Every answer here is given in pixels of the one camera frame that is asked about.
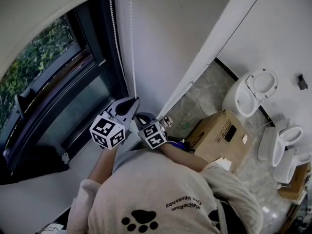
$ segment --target person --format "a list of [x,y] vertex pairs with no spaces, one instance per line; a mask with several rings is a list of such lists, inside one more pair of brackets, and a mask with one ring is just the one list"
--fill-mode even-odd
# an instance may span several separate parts
[[216,162],[165,143],[103,150],[71,207],[68,234],[258,234],[255,197]]

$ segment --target roller blind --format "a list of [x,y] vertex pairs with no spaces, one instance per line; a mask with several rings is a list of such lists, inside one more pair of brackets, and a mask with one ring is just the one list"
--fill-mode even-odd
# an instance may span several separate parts
[[0,79],[50,23],[87,0],[0,0]]

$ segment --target window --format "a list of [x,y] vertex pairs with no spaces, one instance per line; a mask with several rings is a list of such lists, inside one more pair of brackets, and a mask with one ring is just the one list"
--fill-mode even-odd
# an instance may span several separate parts
[[95,117],[128,96],[109,0],[89,0],[53,22],[0,85],[0,184],[68,169],[62,154],[72,158]]
[[21,94],[74,42],[65,18],[55,20],[20,53],[0,81],[0,131]]

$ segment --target white cord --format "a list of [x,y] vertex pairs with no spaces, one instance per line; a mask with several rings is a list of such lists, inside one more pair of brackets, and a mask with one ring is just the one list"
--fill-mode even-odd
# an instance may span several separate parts
[[[268,123],[265,123],[265,124],[263,124],[261,127],[264,127],[264,126],[266,126],[266,125],[268,125],[268,124],[270,124],[272,121],[270,121],[270,122],[268,122]],[[259,128],[257,128],[256,130],[254,130],[250,135],[253,135],[255,132],[257,132],[261,127],[259,127]]]
[[109,0],[109,6],[110,6],[110,9],[111,9],[112,23],[113,23],[113,28],[114,28],[115,45],[116,45],[116,50],[117,50],[117,54],[118,54],[118,59],[119,59],[119,63],[120,63],[120,66],[121,66],[122,75],[123,75],[123,78],[124,78],[125,83],[126,83],[127,91],[129,93],[128,84],[127,84],[126,76],[125,76],[125,73],[124,73],[124,70],[123,70],[123,66],[121,64],[121,58],[120,58],[120,53],[119,53],[119,48],[118,48],[118,41],[117,41],[117,34],[116,34],[116,27],[115,27],[115,19],[114,19],[112,0]]
[[132,18],[132,0],[130,2],[130,47],[131,47],[131,63],[132,63],[132,76],[133,86],[135,91],[135,98],[137,98],[137,87],[136,87],[136,74],[135,74],[135,55],[133,50],[133,18]]

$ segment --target paw print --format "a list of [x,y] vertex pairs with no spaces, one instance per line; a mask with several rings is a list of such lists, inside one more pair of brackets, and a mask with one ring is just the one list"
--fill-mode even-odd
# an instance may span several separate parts
[[[141,224],[141,226],[138,228],[138,231],[140,233],[144,233],[148,230],[148,226],[146,224],[155,219],[156,212],[135,210],[131,212],[131,215],[135,218],[138,224]],[[130,223],[130,219],[128,217],[124,217],[121,222],[124,225],[128,225],[127,230],[130,232],[133,232],[137,228],[136,224]],[[153,221],[149,224],[149,227],[151,230],[156,230],[158,227],[158,223]]]

